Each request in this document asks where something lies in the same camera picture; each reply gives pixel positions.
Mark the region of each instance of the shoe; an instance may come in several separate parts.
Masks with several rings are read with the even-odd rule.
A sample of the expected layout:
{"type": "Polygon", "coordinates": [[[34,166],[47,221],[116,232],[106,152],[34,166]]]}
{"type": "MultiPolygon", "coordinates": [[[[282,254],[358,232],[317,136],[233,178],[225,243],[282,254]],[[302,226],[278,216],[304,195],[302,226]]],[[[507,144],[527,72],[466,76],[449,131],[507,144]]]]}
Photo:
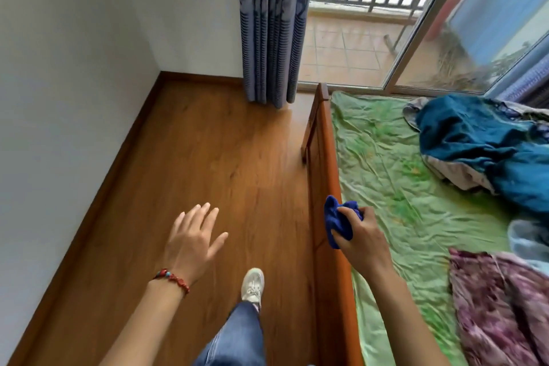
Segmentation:
{"type": "Polygon", "coordinates": [[[261,294],[265,288],[265,277],[263,271],[259,268],[251,268],[246,272],[242,281],[240,294],[243,301],[249,301],[257,307],[257,311],[261,309],[261,294]]]}

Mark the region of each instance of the person's left hand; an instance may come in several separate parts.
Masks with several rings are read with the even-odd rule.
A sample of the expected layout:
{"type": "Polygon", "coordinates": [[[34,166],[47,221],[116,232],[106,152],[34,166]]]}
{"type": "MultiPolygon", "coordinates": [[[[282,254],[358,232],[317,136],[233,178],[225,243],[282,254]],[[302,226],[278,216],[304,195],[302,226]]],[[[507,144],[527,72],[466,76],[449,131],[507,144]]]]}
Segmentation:
{"type": "Polygon", "coordinates": [[[164,251],[163,266],[188,286],[203,275],[229,236],[227,232],[220,234],[210,246],[211,231],[219,209],[213,209],[206,217],[209,209],[210,203],[197,204],[187,214],[181,213],[174,222],[164,251]]]}

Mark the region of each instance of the green bed sheet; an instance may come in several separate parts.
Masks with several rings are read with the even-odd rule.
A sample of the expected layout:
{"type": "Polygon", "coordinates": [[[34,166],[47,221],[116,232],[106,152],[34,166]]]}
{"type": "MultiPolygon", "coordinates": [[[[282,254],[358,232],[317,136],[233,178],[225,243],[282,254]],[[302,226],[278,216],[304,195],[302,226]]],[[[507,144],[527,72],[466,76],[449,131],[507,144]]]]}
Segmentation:
{"type": "MultiPolygon", "coordinates": [[[[508,251],[510,214],[484,191],[461,191],[422,162],[419,136],[402,117],[405,99],[332,95],[332,121],[344,201],[372,206],[400,275],[454,366],[466,366],[448,293],[448,247],[508,251]]],[[[366,281],[353,270],[362,355],[367,366],[394,364],[366,281]]]]}

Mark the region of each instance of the footboard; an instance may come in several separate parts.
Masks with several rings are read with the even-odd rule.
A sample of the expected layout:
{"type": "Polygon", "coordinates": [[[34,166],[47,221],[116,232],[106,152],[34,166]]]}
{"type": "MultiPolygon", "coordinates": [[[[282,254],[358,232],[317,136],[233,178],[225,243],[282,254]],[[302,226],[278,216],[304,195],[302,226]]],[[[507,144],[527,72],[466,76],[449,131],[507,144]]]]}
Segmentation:
{"type": "Polygon", "coordinates": [[[341,251],[328,244],[324,224],[326,196],[331,194],[341,202],[326,84],[316,89],[301,156],[309,180],[319,364],[363,366],[351,266],[341,251]]]}

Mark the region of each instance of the jeans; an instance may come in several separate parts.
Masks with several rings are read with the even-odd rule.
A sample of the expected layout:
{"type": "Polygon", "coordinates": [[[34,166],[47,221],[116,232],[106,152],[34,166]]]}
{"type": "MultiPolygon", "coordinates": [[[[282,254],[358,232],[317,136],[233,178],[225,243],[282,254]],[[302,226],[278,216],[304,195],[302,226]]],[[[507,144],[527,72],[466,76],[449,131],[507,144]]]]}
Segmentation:
{"type": "Polygon", "coordinates": [[[263,332],[254,305],[242,301],[194,361],[193,366],[265,365],[263,332]]]}

